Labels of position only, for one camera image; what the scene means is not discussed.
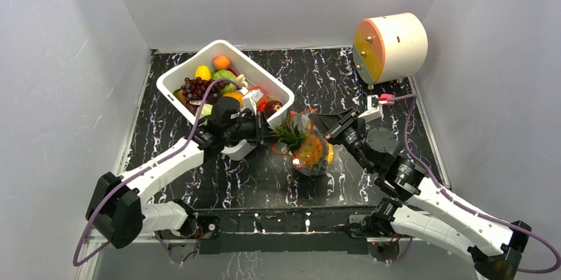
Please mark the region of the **yellow toy banana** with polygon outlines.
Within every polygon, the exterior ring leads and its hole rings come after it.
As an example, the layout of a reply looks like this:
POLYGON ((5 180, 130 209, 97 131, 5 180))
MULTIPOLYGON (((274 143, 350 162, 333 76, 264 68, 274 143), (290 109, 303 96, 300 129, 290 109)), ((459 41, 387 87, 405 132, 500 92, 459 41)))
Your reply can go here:
POLYGON ((334 159, 334 149, 333 146, 331 144, 327 145, 327 156, 326 156, 326 160, 327 160, 327 164, 331 164, 333 162, 334 159))

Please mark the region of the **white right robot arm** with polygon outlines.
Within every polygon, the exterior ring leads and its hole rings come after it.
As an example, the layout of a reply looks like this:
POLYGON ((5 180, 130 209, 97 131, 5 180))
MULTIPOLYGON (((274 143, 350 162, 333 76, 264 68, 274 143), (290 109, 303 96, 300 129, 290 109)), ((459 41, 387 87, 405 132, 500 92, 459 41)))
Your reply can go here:
POLYGON ((312 114, 312 124, 333 145, 342 145, 386 197, 370 216, 350 216, 348 232, 358 237, 390 236, 393 232, 421 238, 471 261, 486 279, 514 279, 530 230, 521 221, 514 228, 490 222, 478 209, 462 210, 444 196, 418 164, 400 155, 404 145, 384 128, 365 128, 355 109, 312 114))

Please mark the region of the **orange toy pineapple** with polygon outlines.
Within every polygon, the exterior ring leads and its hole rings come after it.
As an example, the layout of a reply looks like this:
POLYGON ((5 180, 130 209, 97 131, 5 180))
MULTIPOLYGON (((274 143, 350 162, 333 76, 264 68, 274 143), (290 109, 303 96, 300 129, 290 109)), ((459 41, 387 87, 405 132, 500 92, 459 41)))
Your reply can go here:
POLYGON ((285 152, 282 154, 292 157, 292 164, 297 170, 309 174, 319 170, 325 160, 325 148, 311 125, 305 126, 295 118, 285 118, 273 130, 279 137, 279 144, 284 145, 285 152))

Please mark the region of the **clear zip top bag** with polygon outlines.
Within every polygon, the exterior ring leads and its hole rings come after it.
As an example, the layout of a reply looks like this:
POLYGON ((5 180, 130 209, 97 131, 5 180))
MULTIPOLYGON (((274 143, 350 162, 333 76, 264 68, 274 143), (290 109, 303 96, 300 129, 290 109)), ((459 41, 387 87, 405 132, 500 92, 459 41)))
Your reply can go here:
POLYGON ((274 153, 291 160, 293 168, 308 177, 325 175, 340 166, 340 148, 327 142, 311 116, 315 109, 299 113, 290 111, 280 124, 273 127, 278 142, 274 153))

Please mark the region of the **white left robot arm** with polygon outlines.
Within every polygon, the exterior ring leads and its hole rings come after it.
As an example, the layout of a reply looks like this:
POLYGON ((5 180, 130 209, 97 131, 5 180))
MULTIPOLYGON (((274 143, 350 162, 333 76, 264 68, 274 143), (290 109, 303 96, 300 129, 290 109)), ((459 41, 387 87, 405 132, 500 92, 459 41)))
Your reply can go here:
POLYGON ((192 238, 200 229, 200 215, 181 200, 161 204, 148 201, 182 174, 202 166, 235 143, 251 146, 277 142, 264 111, 241 109, 230 97, 219 99, 208 116, 197 112, 189 135, 145 164, 97 181, 85 218, 116 249, 140 234, 169 230, 192 238))

